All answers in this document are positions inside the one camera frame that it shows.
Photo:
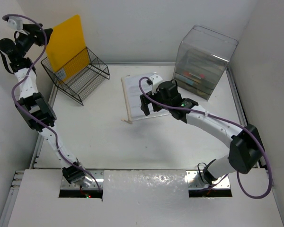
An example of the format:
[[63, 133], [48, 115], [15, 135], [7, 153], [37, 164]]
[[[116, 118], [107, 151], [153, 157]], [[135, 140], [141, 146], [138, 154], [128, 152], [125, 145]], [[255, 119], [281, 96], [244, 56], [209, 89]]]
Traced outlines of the yellow clip file folder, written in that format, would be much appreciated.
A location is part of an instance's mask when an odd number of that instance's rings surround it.
[[89, 65], [89, 54], [79, 15], [53, 27], [46, 53], [54, 75], [63, 82], [67, 82]]

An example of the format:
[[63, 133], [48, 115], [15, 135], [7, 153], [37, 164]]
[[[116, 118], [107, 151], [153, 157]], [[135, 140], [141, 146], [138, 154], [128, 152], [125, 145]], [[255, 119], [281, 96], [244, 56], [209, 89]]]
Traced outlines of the blue translucent highlighter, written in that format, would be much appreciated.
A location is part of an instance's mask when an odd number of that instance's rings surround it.
[[187, 80], [185, 83], [189, 84], [190, 86], [193, 86], [194, 82], [191, 80]]

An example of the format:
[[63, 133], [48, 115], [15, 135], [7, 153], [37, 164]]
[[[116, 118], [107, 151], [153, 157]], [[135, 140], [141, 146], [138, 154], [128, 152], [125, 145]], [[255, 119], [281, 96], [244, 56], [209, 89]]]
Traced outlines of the orange black highlighter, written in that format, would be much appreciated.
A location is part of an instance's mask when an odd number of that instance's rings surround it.
[[191, 77], [192, 74], [189, 71], [183, 71], [183, 75], [186, 77]]

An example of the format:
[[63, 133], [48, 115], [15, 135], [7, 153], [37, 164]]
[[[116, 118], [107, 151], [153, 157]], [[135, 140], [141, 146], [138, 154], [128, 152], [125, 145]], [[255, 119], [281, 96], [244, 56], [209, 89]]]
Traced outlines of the pink black highlighter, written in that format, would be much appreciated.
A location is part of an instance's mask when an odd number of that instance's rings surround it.
[[205, 75], [203, 73], [201, 73], [201, 74], [198, 75], [198, 77], [201, 78], [201, 79], [204, 79]]

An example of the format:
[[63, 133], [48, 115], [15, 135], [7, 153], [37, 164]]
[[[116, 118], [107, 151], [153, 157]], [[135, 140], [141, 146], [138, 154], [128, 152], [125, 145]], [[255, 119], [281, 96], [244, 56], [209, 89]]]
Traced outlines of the clear plastic drawer cabinet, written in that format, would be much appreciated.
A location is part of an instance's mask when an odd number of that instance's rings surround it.
[[[228, 67], [239, 42], [222, 32], [195, 25], [181, 41], [176, 57], [173, 79], [179, 87], [208, 100]], [[183, 71], [192, 76], [186, 77]], [[185, 83], [198, 78], [201, 83]]]

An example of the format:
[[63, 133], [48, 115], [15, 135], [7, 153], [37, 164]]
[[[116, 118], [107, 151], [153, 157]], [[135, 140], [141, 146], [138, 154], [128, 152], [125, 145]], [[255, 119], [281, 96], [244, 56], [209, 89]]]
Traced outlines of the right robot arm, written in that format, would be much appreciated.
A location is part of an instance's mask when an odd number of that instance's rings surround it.
[[211, 184], [233, 172], [247, 174], [263, 156], [259, 149], [262, 141], [254, 125], [243, 127], [210, 114], [198, 102], [183, 98], [175, 80], [163, 81], [161, 77], [149, 77], [146, 83], [151, 86], [151, 91], [140, 96], [141, 110], [145, 115], [150, 114], [149, 104], [154, 112], [165, 109], [175, 119], [204, 130], [229, 149], [227, 155], [212, 160], [202, 170], [204, 183]]

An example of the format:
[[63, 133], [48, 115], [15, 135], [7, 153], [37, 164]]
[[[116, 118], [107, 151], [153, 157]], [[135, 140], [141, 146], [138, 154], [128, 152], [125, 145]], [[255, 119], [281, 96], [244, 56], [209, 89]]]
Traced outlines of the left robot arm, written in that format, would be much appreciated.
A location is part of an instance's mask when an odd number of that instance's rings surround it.
[[18, 80], [19, 99], [15, 106], [28, 126], [37, 131], [53, 149], [62, 166], [62, 175], [69, 184], [83, 186], [86, 173], [80, 161], [58, 138], [56, 115], [36, 85], [36, 70], [32, 61], [25, 57], [32, 45], [43, 46], [49, 40], [52, 29], [41, 30], [42, 24], [22, 24], [11, 20], [15, 29], [14, 40], [0, 40], [0, 54], [6, 70]]

